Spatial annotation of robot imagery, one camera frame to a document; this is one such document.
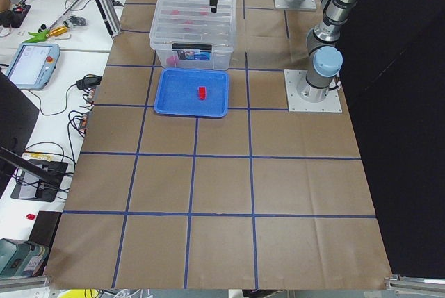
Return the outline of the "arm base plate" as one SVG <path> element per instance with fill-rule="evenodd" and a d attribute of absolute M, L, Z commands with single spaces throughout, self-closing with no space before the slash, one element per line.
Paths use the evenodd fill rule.
<path fill-rule="evenodd" d="M 327 88 L 308 84 L 307 70 L 284 70 L 288 109 L 291 113 L 342 113 L 339 89 L 333 79 Z"/>
<path fill-rule="evenodd" d="M 315 0 L 274 0 L 276 10 L 295 10 L 315 12 Z"/>

